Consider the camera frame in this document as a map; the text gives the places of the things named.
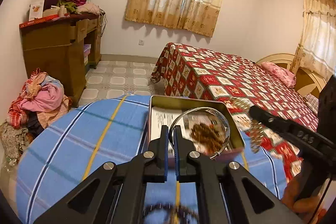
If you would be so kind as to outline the pink pillow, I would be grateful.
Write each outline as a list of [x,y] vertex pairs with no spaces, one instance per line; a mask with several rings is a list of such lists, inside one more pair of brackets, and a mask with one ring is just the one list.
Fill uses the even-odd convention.
[[278,78],[287,88],[294,88],[296,76],[291,71],[268,61],[262,62],[261,66]]

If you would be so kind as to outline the clothes pile on desk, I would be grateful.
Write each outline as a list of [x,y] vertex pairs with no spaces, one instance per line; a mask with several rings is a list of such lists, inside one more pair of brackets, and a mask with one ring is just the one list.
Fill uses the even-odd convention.
[[100,8],[87,0],[45,0],[43,11],[62,7],[70,14],[94,14],[100,15]]

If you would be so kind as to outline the pink metal tin box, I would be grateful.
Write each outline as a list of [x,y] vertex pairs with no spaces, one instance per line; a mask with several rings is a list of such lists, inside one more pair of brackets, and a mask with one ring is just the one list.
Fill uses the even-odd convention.
[[182,136],[193,142],[196,151],[218,161],[233,160],[245,148],[242,135],[222,102],[151,96],[147,142],[160,137],[162,126],[180,126]]

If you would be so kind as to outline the red book on desk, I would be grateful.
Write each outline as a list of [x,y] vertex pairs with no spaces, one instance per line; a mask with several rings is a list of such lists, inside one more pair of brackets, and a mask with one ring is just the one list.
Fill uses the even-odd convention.
[[56,19],[58,17],[59,17],[58,14],[55,14],[55,15],[49,15],[49,16],[45,16],[45,17],[42,17],[42,18],[30,20],[30,21],[21,23],[19,25],[19,28],[22,29],[22,28],[25,28],[25,27],[28,27],[28,26],[33,26],[35,24],[49,22],[49,21],[52,21],[52,20],[54,20],[54,19]]

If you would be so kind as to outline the cream wooden headboard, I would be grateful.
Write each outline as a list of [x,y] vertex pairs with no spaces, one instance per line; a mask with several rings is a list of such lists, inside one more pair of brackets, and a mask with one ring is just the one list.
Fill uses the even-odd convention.
[[[260,59],[257,64],[260,65],[262,62],[269,61],[282,68],[290,69],[293,59],[294,55],[292,54],[278,53]],[[319,98],[320,92],[326,85],[326,81],[321,76],[305,68],[299,68],[295,75],[297,80],[294,89],[301,96],[311,94]]]

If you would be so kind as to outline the beige side curtain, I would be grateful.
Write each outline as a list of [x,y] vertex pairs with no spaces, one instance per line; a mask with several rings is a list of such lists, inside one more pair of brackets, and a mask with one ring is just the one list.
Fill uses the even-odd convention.
[[290,70],[335,74],[335,0],[303,0],[303,29]]

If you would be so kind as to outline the paper leaflet in tin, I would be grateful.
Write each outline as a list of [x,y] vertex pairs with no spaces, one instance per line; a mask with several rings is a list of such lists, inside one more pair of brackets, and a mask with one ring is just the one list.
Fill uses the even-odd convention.
[[174,121],[181,127],[182,136],[192,141],[198,152],[213,155],[226,149],[230,139],[230,126],[225,116],[210,109],[188,112],[153,107],[149,139],[158,139],[161,127],[170,127]]

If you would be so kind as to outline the wooden desk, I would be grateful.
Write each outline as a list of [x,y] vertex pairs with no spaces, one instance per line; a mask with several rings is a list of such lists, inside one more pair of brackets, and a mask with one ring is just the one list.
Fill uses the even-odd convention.
[[36,69],[59,80],[72,106],[79,105],[86,88],[86,66],[101,60],[100,16],[69,15],[20,29],[28,76]]

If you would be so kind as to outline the red patchwork bedspread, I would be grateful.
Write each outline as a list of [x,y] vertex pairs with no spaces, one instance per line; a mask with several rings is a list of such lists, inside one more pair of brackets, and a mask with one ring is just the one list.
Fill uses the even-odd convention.
[[223,102],[242,135],[250,134],[250,118],[230,102],[230,97],[241,98],[312,131],[317,128],[318,118],[301,95],[260,65],[236,55],[168,43],[151,80],[163,80],[167,96]]

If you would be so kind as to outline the striped pillow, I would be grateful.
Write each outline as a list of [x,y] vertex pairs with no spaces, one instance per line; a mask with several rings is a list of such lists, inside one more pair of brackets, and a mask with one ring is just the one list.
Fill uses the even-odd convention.
[[318,98],[316,98],[315,96],[311,94],[307,94],[306,96],[304,96],[304,98],[306,100],[307,106],[311,109],[312,112],[314,112],[315,115],[317,115],[318,105],[319,105]]

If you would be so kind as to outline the white product box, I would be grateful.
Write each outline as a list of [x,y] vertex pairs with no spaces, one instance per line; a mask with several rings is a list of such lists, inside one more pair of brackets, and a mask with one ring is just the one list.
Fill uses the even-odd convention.
[[45,0],[31,0],[29,9],[29,21],[43,17],[43,7]]

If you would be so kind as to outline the clothes pile on floor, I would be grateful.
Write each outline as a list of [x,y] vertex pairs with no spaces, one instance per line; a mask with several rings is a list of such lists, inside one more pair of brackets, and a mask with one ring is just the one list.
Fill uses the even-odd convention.
[[67,114],[71,105],[72,100],[59,80],[39,69],[33,71],[1,124],[1,144],[7,165],[17,165],[30,143]]

